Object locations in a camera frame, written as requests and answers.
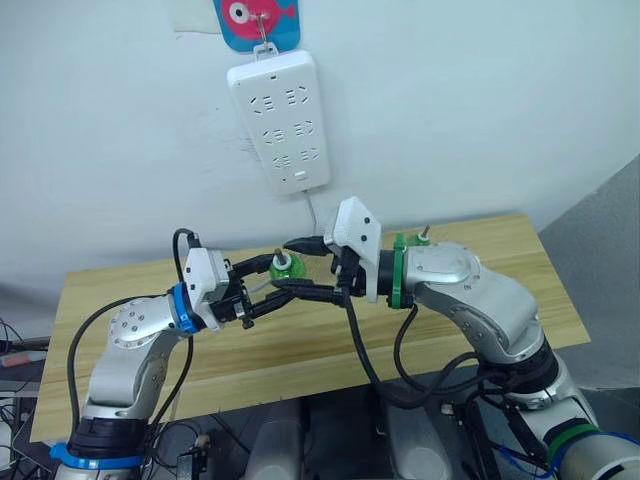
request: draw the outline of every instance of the screw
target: screw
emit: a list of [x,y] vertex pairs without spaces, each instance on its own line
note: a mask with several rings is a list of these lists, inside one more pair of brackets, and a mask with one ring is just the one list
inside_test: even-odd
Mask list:
[[276,248],[273,251],[273,254],[276,256],[276,258],[278,259],[278,263],[280,265],[284,265],[285,263],[287,263],[287,258],[284,256],[284,253],[282,253],[282,250],[280,250],[279,248]]

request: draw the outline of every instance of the power outlet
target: power outlet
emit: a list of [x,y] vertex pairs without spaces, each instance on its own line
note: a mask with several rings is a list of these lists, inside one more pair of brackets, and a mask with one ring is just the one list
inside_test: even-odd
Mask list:
[[296,50],[234,67],[227,82],[278,193],[329,182],[316,67],[308,52]]

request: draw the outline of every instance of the gray wall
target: gray wall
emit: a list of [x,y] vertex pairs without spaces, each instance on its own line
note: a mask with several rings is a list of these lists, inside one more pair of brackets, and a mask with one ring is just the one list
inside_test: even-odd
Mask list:
[[592,342],[560,351],[583,388],[640,385],[640,157],[540,232]]

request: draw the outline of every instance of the green ring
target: green ring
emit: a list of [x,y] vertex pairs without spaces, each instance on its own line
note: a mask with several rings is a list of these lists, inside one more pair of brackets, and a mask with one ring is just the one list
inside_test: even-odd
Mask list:
[[402,274],[404,273],[404,234],[396,234],[393,242],[393,284],[391,286],[391,308],[402,305]]
[[575,427],[571,427],[569,430],[562,432],[560,435],[554,438],[553,442],[551,442],[551,445],[549,445],[549,451],[547,452],[547,463],[551,465],[551,463],[553,462],[553,457],[556,456],[556,453],[558,453],[560,447],[565,445],[568,441],[577,437],[578,435],[590,432],[600,432],[600,429],[595,425],[585,423],[582,425],[576,425]]

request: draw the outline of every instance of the wooden table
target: wooden table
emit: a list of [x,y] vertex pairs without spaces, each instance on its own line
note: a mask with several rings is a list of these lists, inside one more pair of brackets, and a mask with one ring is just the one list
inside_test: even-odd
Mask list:
[[[471,248],[489,268],[517,279],[540,305],[540,320],[552,347],[589,341],[566,291],[538,237],[524,215],[435,226],[435,241],[456,241]],[[390,248],[394,234],[383,236]],[[237,262],[269,248],[228,252]],[[305,257],[309,275],[332,283],[330,258]],[[252,279],[258,283],[262,278]],[[171,260],[73,272],[67,275],[45,365],[32,441],[68,435],[70,409],[65,361],[80,323],[112,300],[164,292],[176,283]],[[393,339],[406,311],[390,310],[355,299],[362,335],[371,361],[383,379],[395,378]],[[106,324],[115,311],[86,332],[76,358],[79,398],[86,396],[90,372],[104,349]],[[403,360],[411,373],[439,370],[453,356],[469,350],[464,337],[444,316],[422,308],[407,332]],[[161,400],[182,368],[186,342],[171,357]],[[182,388],[176,418],[231,410],[275,400],[361,385],[367,378],[356,357],[342,309],[294,300],[282,310],[243,330],[233,322],[218,334],[195,337],[195,357]]]

